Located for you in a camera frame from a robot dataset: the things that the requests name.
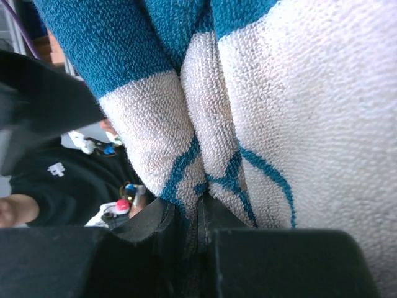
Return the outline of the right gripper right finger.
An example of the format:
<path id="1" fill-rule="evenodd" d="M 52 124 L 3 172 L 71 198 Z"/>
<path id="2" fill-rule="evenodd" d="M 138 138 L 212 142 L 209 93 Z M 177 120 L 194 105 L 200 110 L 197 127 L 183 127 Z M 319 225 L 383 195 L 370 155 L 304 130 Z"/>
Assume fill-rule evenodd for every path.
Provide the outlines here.
<path id="1" fill-rule="evenodd" d="M 323 229 L 253 229 L 198 202 L 202 297 L 379 297 L 356 241 Z"/>

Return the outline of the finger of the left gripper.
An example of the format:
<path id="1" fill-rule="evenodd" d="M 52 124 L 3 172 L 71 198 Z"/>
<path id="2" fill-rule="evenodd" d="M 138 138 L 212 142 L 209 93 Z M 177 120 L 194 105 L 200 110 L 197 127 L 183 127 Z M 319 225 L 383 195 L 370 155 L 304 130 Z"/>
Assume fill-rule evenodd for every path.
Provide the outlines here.
<path id="1" fill-rule="evenodd" d="M 29 151 L 104 117 L 83 81 L 42 60 L 1 51 L 1 129 L 11 133 L 1 175 L 13 174 Z"/>

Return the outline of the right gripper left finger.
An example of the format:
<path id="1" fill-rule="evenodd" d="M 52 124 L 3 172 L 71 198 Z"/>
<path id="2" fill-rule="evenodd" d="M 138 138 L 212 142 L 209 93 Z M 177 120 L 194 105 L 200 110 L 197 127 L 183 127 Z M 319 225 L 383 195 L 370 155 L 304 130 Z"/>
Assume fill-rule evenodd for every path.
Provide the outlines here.
<path id="1" fill-rule="evenodd" d="M 172 204 L 156 199 L 113 230 L 1 230 L 2 297 L 173 297 Z"/>

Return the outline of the teal and cream Doraemon towel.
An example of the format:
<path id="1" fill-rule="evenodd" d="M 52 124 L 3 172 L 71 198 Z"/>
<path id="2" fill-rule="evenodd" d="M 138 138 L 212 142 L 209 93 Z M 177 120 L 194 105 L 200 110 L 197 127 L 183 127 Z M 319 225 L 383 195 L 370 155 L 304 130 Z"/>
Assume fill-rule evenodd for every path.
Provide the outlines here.
<path id="1" fill-rule="evenodd" d="M 335 228 L 396 296 L 395 1 L 36 1 L 146 187 L 261 228 Z"/>

